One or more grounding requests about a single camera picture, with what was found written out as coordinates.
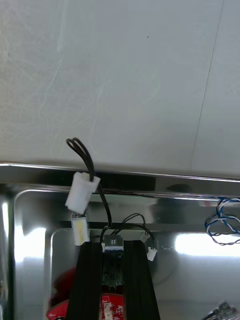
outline white wire connector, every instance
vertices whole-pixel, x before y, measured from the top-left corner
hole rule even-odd
[[[147,259],[148,259],[149,261],[153,261],[157,252],[158,252],[157,249],[155,249],[155,248],[152,249],[152,248],[149,246],[149,247],[148,247],[148,253],[146,254]]]
[[[71,227],[75,246],[81,246],[84,242],[90,241],[89,227],[85,216],[71,218]]]
[[[71,189],[67,197],[65,206],[69,210],[83,215],[88,207],[92,193],[97,190],[100,178],[95,176],[93,181],[90,181],[88,173],[76,172],[73,176]]]

